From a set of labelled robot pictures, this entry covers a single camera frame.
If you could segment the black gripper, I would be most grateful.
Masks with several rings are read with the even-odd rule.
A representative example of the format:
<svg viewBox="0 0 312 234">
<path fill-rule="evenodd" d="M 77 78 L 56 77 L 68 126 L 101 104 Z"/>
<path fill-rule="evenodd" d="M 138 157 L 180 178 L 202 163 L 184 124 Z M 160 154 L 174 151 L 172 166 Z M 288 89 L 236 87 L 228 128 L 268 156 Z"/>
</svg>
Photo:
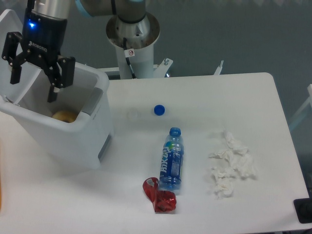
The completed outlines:
<svg viewBox="0 0 312 234">
<path fill-rule="evenodd" d="M 61 56 L 66 19 L 58 19 L 26 11 L 22 32 L 8 32 L 2 57 L 11 66 L 11 84 L 18 84 L 25 62 L 44 71 L 51 86 L 47 102 L 57 100 L 59 88 L 71 86 L 76 59 Z"/>
</svg>

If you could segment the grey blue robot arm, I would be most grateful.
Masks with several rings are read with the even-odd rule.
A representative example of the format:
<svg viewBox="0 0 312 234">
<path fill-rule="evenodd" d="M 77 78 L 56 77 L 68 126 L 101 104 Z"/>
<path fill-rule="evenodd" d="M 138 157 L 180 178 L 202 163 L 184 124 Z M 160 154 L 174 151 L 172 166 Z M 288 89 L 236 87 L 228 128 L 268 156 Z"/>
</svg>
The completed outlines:
<svg viewBox="0 0 312 234">
<path fill-rule="evenodd" d="M 123 50 L 141 49 L 150 45 L 150 14 L 144 0 L 77 0 L 77 9 L 89 16 L 112 15 L 113 29 L 107 37 Z M 20 82 L 26 62 L 42 69 L 50 82 L 48 102 L 57 99 L 57 89 L 73 84 L 74 57 L 61 55 L 71 1 L 29 0 L 24 11 L 21 32 L 6 34 L 2 59 L 11 68 L 10 84 Z"/>
</svg>

